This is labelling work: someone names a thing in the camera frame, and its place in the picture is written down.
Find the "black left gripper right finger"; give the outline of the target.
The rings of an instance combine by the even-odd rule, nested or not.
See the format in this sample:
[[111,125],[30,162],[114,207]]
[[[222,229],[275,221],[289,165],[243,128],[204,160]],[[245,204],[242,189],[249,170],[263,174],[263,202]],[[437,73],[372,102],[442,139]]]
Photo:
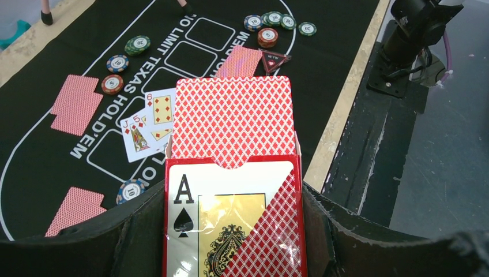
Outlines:
[[488,276],[488,232],[428,239],[374,223],[302,186],[309,276]]

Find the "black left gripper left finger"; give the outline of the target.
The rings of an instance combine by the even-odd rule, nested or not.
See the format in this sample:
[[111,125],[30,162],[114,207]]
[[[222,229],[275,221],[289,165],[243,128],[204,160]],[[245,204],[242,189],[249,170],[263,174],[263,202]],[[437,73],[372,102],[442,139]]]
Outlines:
[[161,276],[164,182],[54,237],[1,241],[1,276]]

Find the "red playing card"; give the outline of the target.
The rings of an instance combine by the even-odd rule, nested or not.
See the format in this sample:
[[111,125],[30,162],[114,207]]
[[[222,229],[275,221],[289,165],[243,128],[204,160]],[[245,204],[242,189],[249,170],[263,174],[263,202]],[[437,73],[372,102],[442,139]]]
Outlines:
[[93,92],[99,82],[96,77],[69,74],[59,91],[59,94],[51,108],[50,113],[57,115],[60,108],[68,102],[77,92]]
[[103,199],[104,195],[101,193],[71,187],[44,236],[56,236],[62,229],[106,212],[106,209],[101,206]]
[[215,77],[253,77],[261,58],[260,50],[235,46]]
[[96,92],[70,96],[61,105],[51,129],[81,137],[102,99],[103,95]]

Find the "red playing card box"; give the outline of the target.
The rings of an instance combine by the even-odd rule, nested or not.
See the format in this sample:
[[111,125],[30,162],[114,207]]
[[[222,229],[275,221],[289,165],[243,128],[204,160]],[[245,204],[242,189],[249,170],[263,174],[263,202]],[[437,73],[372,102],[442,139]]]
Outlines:
[[306,276],[286,76],[182,79],[167,147],[163,276]]

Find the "red poker chip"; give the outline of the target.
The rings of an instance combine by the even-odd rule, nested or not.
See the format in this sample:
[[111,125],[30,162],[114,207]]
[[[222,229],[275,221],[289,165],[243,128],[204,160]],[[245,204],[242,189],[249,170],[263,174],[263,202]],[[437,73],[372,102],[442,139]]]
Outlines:
[[109,95],[115,95],[121,91],[124,86],[123,78],[117,74],[111,74],[101,82],[102,91]]
[[261,48],[272,48],[279,38],[278,32],[273,28],[263,28],[259,31],[257,41]]

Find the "red triangular dealer button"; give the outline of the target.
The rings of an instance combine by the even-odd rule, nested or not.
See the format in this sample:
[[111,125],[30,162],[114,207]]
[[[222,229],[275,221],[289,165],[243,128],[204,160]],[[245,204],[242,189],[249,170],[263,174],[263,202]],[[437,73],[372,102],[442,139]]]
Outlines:
[[260,51],[262,53],[261,61],[267,76],[270,76],[284,63],[291,60],[291,56],[287,54],[280,54],[265,49],[260,49]]

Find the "green poker chip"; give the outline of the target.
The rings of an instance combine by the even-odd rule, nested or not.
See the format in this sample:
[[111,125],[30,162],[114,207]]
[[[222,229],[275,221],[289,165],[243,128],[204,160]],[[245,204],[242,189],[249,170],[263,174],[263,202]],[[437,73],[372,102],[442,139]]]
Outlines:
[[296,20],[290,14],[283,14],[280,19],[280,25],[289,31],[296,28]]
[[277,11],[267,12],[261,16],[264,25],[269,27],[278,27],[281,25],[283,14]]
[[299,24],[298,30],[303,36],[313,36],[317,32],[317,27],[313,23],[303,22]]
[[144,35],[138,35],[129,39],[126,44],[124,51],[129,56],[137,56],[142,54],[151,46],[151,40],[149,37]]

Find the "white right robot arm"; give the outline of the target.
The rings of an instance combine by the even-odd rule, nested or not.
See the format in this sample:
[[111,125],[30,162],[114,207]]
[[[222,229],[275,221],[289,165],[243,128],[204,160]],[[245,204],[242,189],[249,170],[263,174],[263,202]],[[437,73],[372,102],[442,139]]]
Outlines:
[[367,88],[401,98],[409,76],[432,64],[429,47],[445,34],[447,23],[463,9],[463,1],[394,1],[396,28],[382,43]]

